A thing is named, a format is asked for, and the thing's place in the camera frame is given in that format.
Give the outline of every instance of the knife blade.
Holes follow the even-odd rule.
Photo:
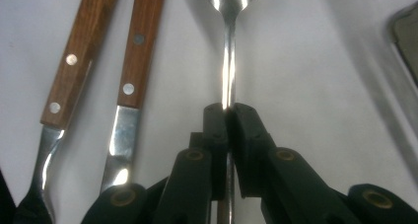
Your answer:
[[[116,0],[81,0],[73,28],[40,119],[43,124],[32,182],[14,223],[53,223],[48,170],[70,124],[98,54]]]
[[[164,0],[134,0],[101,192],[131,181],[138,124]]]

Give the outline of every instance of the knife handle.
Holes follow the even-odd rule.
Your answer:
[[[135,0],[117,104],[141,109],[164,0]]]
[[[40,122],[65,129],[98,54],[116,0],[82,0]]]

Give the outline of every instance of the cutlery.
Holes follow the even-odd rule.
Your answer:
[[[85,81],[98,54],[116,0],[82,0],[40,123],[43,124],[35,170],[14,223],[53,223],[46,192],[48,170],[67,132]]]
[[[225,24],[224,66],[222,69],[222,107],[232,108],[236,93],[235,28],[239,13],[251,0],[209,0],[221,13]],[[218,223],[234,223],[234,161],[231,153],[227,157],[226,196],[218,203]]]
[[[135,0],[101,192],[131,181],[132,156],[164,0]]]

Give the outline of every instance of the metal spoon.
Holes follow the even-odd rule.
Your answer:
[[[222,70],[222,105],[226,110],[235,102],[235,25],[238,14],[251,0],[209,0],[222,14],[225,23],[224,66]],[[234,223],[234,162],[227,159],[227,189],[225,199],[218,204],[218,223]]]

